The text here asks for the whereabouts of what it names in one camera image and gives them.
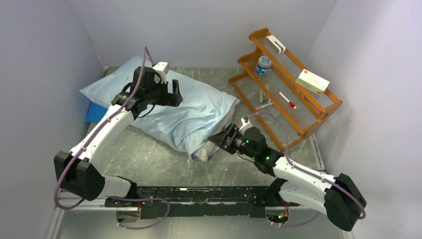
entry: cable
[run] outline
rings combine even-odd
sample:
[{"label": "cable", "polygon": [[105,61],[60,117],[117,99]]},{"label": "cable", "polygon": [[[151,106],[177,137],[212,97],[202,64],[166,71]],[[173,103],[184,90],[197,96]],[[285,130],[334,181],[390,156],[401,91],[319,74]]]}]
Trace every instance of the cable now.
[{"label": "cable", "polygon": [[155,226],[155,225],[158,225],[158,224],[160,224],[161,222],[163,222],[163,221],[164,221],[164,219],[166,219],[166,218],[167,218],[167,216],[168,216],[168,215],[169,215],[169,213],[170,213],[170,203],[169,203],[167,200],[163,199],[163,198],[145,198],[145,199],[129,199],[129,198],[121,198],[121,197],[110,197],[110,198],[113,198],[113,199],[116,199],[116,200],[121,200],[121,201],[126,201],[126,202],[162,201],[162,202],[164,202],[164,203],[166,203],[166,204],[167,204],[167,211],[166,211],[166,214],[165,214],[165,215],[164,215],[164,216],[163,216],[160,220],[158,220],[158,221],[154,222],[154,223],[153,223],[153,224],[151,224],[151,225],[148,225],[148,226],[145,226],[145,227],[139,227],[139,228],[127,227],[127,226],[124,226],[123,224],[121,224],[121,223],[118,221],[118,216],[117,216],[117,212],[116,212],[116,222],[117,222],[117,225],[118,225],[119,227],[123,228],[123,229],[129,229],[129,230],[142,230],[142,229],[151,228],[151,227],[153,227],[153,226]]},{"label": "cable", "polygon": [[118,115],[129,103],[129,101],[133,98],[133,96],[136,94],[136,91],[138,90],[138,87],[141,83],[141,79],[142,79],[142,75],[145,69],[145,58],[148,52],[148,48],[145,46],[144,47],[144,55],[143,55],[143,59],[142,59],[142,66],[141,66],[141,70],[139,73],[139,78],[138,81],[136,82],[136,86],[135,89],[133,90],[133,92],[129,95],[129,97],[127,98],[127,100],[121,105],[121,107],[114,112],[113,114],[111,114],[108,117],[108,120],[104,120],[99,126],[98,128],[96,128],[93,133],[91,134],[91,136],[87,139],[87,141],[84,143],[84,145],[81,147],[81,149],[79,149],[78,152],[76,152],[76,154],[72,157],[72,159],[69,161],[69,163],[67,164],[67,166],[65,167],[65,169],[63,170],[62,174],[59,177],[59,180],[57,180],[57,185],[54,189],[54,203],[56,204],[56,206],[60,209],[63,210],[70,210],[73,209],[77,206],[79,206],[84,199],[81,199],[80,201],[78,201],[76,204],[70,206],[70,207],[65,207],[63,205],[60,204],[59,202],[59,192],[60,192],[60,186],[62,185],[62,182],[67,174],[67,172],[69,171],[70,167],[72,166],[72,164],[75,162],[75,160],[77,158],[79,158],[79,156],[81,156],[82,152],[84,151],[84,149],[86,149],[90,143],[94,140],[94,138],[98,135],[98,133],[102,130],[102,128],[104,128],[104,126],[109,122],[110,119],[114,118],[116,115]]},{"label": "cable", "polygon": [[152,108],[146,113],[146,114],[144,114],[143,116],[139,116],[138,117],[138,119],[140,119],[140,118],[144,118],[145,116],[147,116],[147,115],[149,115],[149,113],[151,113],[151,111],[153,110],[155,108],[155,105],[152,105]]},{"label": "cable", "polygon": [[251,163],[254,163],[252,160],[249,160],[249,159],[247,159],[247,158],[244,158],[244,157],[240,156],[239,152],[237,152],[237,156],[239,156],[239,158],[241,158],[241,159],[243,159],[243,160],[246,160],[246,161],[249,161],[249,162],[251,162]]},{"label": "cable", "polygon": [[154,62],[154,60],[152,59],[151,54],[149,54],[148,48],[146,48],[146,54],[148,55],[149,62],[151,62],[151,66],[154,66],[154,65],[155,65],[155,62]]},{"label": "cable", "polygon": [[359,207],[359,209],[360,209],[360,211],[362,213],[362,215],[359,216],[359,219],[364,219],[366,217],[366,212],[365,212],[365,209],[363,208],[362,204],[360,204],[359,201],[353,195],[351,195],[349,192],[347,192],[345,189],[343,189],[339,185],[335,184],[334,182],[331,182],[331,181],[329,181],[329,180],[327,180],[325,178],[322,178],[322,177],[320,177],[320,176],[318,176],[318,175],[316,175],[316,174],[314,174],[312,172],[307,171],[306,169],[300,168],[300,167],[296,166],[295,164],[293,164],[293,162],[290,160],[289,155],[288,155],[289,137],[287,135],[287,130],[284,128],[283,124],[280,122],[280,120],[277,117],[275,117],[273,114],[267,113],[267,112],[256,112],[256,113],[253,113],[253,114],[249,115],[248,118],[255,117],[257,115],[269,115],[269,116],[271,116],[272,118],[274,118],[278,122],[278,124],[280,125],[281,129],[284,132],[284,135],[286,136],[286,149],[284,151],[284,156],[286,157],[287,162],[292,167],[294,167],[294,168],[298,169],[299,171],[304,172],[304,173],[306,173],[306,174],[308,174],[308,175],[310,175],[310,176],[312,176],[314,178],[317,178],[317,179],[319,179],[319,180],[321,180],[323,182],[329,183],[332,186],[336,187],[342,193],[346,194],[349,198],[351,198],[351,200],[353,200],[353,202],[356,203],[356,205]]}]

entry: blue cloth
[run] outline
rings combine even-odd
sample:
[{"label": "blue cloth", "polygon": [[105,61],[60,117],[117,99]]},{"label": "blue cloth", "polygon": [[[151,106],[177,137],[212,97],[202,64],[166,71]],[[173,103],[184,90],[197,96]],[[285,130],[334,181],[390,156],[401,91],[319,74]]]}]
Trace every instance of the blue cloth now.
[{"label": "blue cloth", "polygon": [[[103,107],[109,107],[113,98],[122,88],[132,81],[133,71],[142,64],[142,57],[136,56],[123,64],[114,73],[81,90],[91,101]],[[167,81],[171,91],[171,81],[179,80],[183,102],[178,107],[156,106],[146,117],[135,120],[132,125],[138,127],[178,151],[185,151],[194,161],[193,153],[201,148],[210,135],[230,123],[224,122],[231,107],[237,104],[236,97],[221,92],[203,82],[188,76],[169,71]]]},{"label": "blue cloth", "polygon": [[100,122],[100,120],[106,115],[107,108],[104,108],[94,102],[91,103],[88,110],[85,122]]}]

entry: jar lid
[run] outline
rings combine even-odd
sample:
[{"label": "jar lid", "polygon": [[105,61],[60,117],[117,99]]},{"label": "jar lid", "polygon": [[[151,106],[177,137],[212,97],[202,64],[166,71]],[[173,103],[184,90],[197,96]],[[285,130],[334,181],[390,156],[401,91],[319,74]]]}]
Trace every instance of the jar lid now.
[{"label": "jar lid", "polygon": [[268,58],[268,56],[261,56],[258,60],[258,65],[262,68],[270,68],[271,60]]}]

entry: white wall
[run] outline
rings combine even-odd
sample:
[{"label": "white wall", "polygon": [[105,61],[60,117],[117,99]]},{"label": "white wall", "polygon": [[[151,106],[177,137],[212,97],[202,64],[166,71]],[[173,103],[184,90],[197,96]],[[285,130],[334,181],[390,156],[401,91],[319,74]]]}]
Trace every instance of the white wall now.
[{"label": "white wall", "polygon": [[317,131],[368,202],[356,239],[422,238],[422,2],[339,0],[307,59],[344,104]]},{"label": "white wall", "polygon": [[54,155],[86,133],[78,90],[102,65],[67,0],[3,0],[0,19],[0,235],[44,238]]},{"label": "white wall", "polygon": [[267,27],[300,59],[336,0],[71,0],[104,65],[121,65],[147,45],[171,66],[238,67]]}]

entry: pillow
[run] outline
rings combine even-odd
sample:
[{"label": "pillow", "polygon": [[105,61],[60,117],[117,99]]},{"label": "pillow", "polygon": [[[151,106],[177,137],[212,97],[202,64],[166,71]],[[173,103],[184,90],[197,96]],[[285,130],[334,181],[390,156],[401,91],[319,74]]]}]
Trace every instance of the pillow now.
[{"label": "pillow", "polygon": [[[142,64],[135,56],[112,74],[80,90],[92,102],[108,108],[114,97],[132,81],[133,71]],[[149,61],[145,66],[151,67]],[[167,81],[172,89],[173,79],[179,80],[183,102],[178,107],[155,106],[146,117],[136,119],[132,125],[142,129],[177,151],[188,153],[189,159],[206,160],[217,148],[207,143],[210,135],[218,133],[231,122],[234,106],[239,100],[203,82],[169,71]],[[152,106],[140,115],[148,112]]]}]

